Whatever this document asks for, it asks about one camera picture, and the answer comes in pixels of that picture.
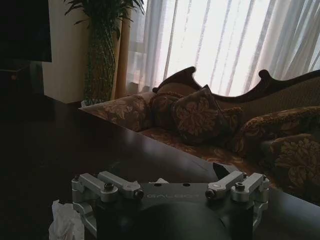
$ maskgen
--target ornate sofa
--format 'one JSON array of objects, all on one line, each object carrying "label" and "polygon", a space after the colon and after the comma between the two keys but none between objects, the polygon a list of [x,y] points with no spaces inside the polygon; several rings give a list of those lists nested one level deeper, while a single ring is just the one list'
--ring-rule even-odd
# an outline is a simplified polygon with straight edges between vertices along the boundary
[{"label": "ornate sofa", "polygon": [[285,81],[262,70],[261,81],[241,96],[212,94],[222,110],[238,107],[243,114],[228,118],[236,127],[224,141],[188,145],[178,131],[161,127],[152,101],[167,93],[187,96],[200,90],[195,71],[179,71],[152,92],[81,109],[207,161],[264,173],[274,187],[320,204],[320,70]]}]

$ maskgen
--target sofa cushion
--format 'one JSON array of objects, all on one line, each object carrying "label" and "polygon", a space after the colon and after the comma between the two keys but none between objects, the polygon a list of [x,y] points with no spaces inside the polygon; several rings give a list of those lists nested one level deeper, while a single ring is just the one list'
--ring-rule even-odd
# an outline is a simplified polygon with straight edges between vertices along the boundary
[{"label": "sofa cushion", "polygon": [[222,129],[217,137],[210,142],[219,147],[226,147],[233,139],[233,136],[239,130],[243,118],[243,110],[241,107],[232,107],[221,111],[228,124],[228,129]]},{"label": "sofa cushion", "polygon": [[180,98],[172,107],[172,117],[183,141],[190,145],[218,136],[227,124],[208,86]]},{"label": "sofa cushion", "polygon": [[175,130],[176,125],[171,114],[172,105],[183,96],[175,92],[157,93],[150,100],[154,126]]},{"label": "sofa cushion", "polygon": [[320,126],[320,106],[293,108],[257,116],[244,124],[231,141],[233,152],[257,161],[260,143],[306,133]]},{"label": "sofa cushion", "polygon": [[165,130],[160,127],[152,127],[139,133],[206,161],[234,165],[240,171],[246,172],[248,175],[253,173],[265,174],[270,180],[271,187],[281,189],[278,187],[271,172],[261,168],[254,162],[247,162],[242,157],[224,148],[213,146],[212,144],[201,144],[198,146],[186,145],[183,143],[177,132]]},{"label": "sofa cushion", "polygon": [[320,204],[320,142],[302,133],[264,141],[261,167],[269,168],[287,193]]},{"label": "sofa cushion", "polygon": [[235,103],[217,100],[221,109],[241,107],[243,123],[254,117],[287,109],[320,105],[320,77],[313,77],[255,100]]}]

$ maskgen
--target metal bracket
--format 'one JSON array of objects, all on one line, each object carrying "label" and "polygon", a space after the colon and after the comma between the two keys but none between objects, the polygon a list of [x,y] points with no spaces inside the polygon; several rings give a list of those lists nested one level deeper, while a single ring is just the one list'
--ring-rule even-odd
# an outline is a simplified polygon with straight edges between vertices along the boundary
[{"label": "metal bracket", "polygon": [[205,196],[209,200],[224,198],[231,187],[235,185],[236,182],[242,182],[244,177],[245,174],[243,172],[233,171],[219,181],[209,183]]},{"label": "metal bracket", "polygon": [[114,184],[120,193],[127,199],[142,199],[144,192],[137,181],[130,182],[124,180],[108,171],[102,171],[98,174],[98,179],[105,183]]},{"label": "metal bracket", "polygon": [[81,174],[71,181],[73,209],[80,213],[85,227],[97,237],[97,221],[93,209],[86,201],[100,198],[104,203],[114,202],[118,192],[128,199],[142,199],[144,192],[137,181],[129,182],[110,172],[103,171],[98,178],[89,173]]},{"label": "metal bracket", "polygon": [[253,173],[243,182],[236,182],[231,187],[231,199],[235,202],[248,202],[253,200],[253,230],[261,221],[262,212],[268,209],[270,181],[265,175]]},{"label": "metal bracket", "polygon": [[265,175],[253,173],[243,182],[236,182],[235,185],[231,187],[231,198],[236,202],[245,203],[250,200],[252,195],[253,197],[251,199],[254,201],[266,202],[269,196],[269,184],[270,181]]}]

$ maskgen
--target television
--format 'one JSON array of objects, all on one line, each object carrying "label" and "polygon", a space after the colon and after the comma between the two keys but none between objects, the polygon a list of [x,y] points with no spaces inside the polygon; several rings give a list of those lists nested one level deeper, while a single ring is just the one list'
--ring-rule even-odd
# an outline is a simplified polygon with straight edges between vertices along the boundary
[{"label": "television", "polygon": [[48,0],[1,4],[0,60],[6,59],[52,61]]}]

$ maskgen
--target table surface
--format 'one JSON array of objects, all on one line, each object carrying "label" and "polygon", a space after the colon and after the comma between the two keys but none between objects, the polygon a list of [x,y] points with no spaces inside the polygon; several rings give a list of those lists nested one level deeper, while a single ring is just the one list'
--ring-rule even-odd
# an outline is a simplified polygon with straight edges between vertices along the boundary
[{"label": "table surface", "polygon": [[[11,99],[0,106],[0,239],[7,234],[48,239],[52,202],[72,201],[76,174],[107,170],[141,183],[214,179],[209,162],[49,97]],[[272,189],[269,209],[253,236],[319,239],[320,207]]]}]

